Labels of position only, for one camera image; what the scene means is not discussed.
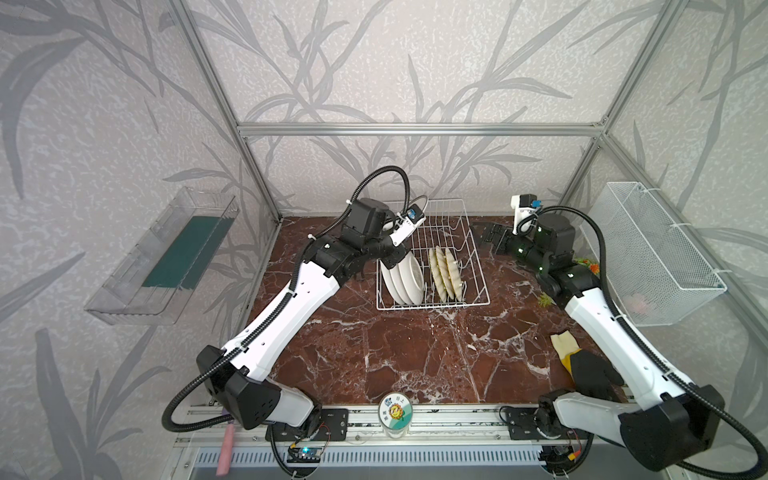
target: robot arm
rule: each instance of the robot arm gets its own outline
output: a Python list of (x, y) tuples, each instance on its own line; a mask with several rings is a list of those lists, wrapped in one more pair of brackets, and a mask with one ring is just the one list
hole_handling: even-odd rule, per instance
[[(536, 272), (541, 289), (597, 343), (636, 402), (553, 392), (541, 404), (548, 409), (548, 422), (583, 429), (624, 445), (639, 463), (654, 471), (708, 449), (718, 418), (670, 377), (692, 386), (687, 375), (672, 366), (631, 323), (620, 322), (618, 317), (623, 315), (611, 312), (600, 280), (586, 266), (573, 261), (575, 230), (570, 221), (560, 214), (538, 215), (537, 203), (534, 195), (514, 196), (513, 226), (487, 225), (481, 238), (496, 245), (497, 253), (513, 255)], [(634, 332), (634, 339), (627, 329)], [(641, 345), (659, 362), (651, 361)], [(723, 398), (713, 387), (694, 388), (713, 405), (723, 407)]]
[[(210, 394), (245, 428), (262, 422), (282, 422), (303, 438), (319, 426), (320, 404), (298, 389), (267, 378), (277, 357), (310, 316), (352, 276), (362, 272), (368, 260), (381, 260), (393, 268), (407, 254), (403, 242), (425, 221), (415, 204), (398, 218), (385, 204), (363, 198), (350, 204), (339, 237), (329, 234), (315, 240), (304, 255), (295, 290), (290, 283), (242, 332), (221, 349), (207, 346), (197, 357), (201, 372), (228, 352), (238, 353), (221, 373), (205, 381)], [(286, 295), (290, 301), (269, 323)], [(246, 344), (255, 329), (260, 335)]]

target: wire basket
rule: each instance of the wire basket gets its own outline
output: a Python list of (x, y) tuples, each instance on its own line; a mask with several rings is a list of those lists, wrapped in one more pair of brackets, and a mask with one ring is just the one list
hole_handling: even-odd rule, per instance
[[(605, 237), (608, 282), (635, 325), (672, 325), (726, 291), (653, 194), (638, 182), (608, 182), (589, 216)], [(592, 252), (598, 239), (581, 224)]]
[[(395, 212), (402, 209), (402, 201), (386, 202), (386, 204)], [(424, 208), (424, 214), (426, 221), (406, 241), (406, 245), (422, 266), (426, 284), (424, 302), (420, 305), (395, 303), (384, 284), (381, 264), (376, 262), (376, 309), (416, 310), (488, 305), (491, 298), (480, 267), (475, 238), (469, 228), (464, 200), (460, 198), (430, 200)], [(447, 303), (440, 300), (429, 269), (428, 251), (435, 247), (447, 248), (456, 259), (464, 283), (463, 300), (449, 300)]]

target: white mesh basket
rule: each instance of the white mesh basket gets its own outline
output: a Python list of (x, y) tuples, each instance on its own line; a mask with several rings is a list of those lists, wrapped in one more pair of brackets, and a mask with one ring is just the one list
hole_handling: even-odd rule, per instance
[[(725, 282), (653, 194), (608, 182), (589, 211), (605, 237), (608, 282), (635, 325), (671, 325), (726, 291)], [(599, 259), (598, 239), (581, 231)]]

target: red wire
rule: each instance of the red wire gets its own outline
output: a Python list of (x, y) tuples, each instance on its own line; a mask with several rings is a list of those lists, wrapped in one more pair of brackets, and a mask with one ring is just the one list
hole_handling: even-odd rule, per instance
[(320, 424), (320, 427), (325, 427), (325, 428), (326, 428), (326, 430), (328, 430), (328, 438), (326, 439), (326, 444), (323, 446), (323, 453), (325, 453), (325, 452), (326, 452), (326, 449), (328, 448), (328, 444), (329, 444), (329, 443), (330, 443), (330, 441), (331, 441), (331, 429), (330, 429), (330, 428), (328, 428), (328, 425), (326, 425), (326, 423), (325, 423), (325, 422), (321, 423), (321, 424)]

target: cartoon sunflower label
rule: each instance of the cartoon sunflower label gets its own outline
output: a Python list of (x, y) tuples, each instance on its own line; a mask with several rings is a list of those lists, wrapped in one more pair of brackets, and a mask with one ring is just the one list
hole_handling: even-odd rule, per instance
[(405, 433), (404, 429), (411, 422), (412, 415), (411, 402), (402, 393), (390, 393), (379, 404), (379, 420), (385, 432)]

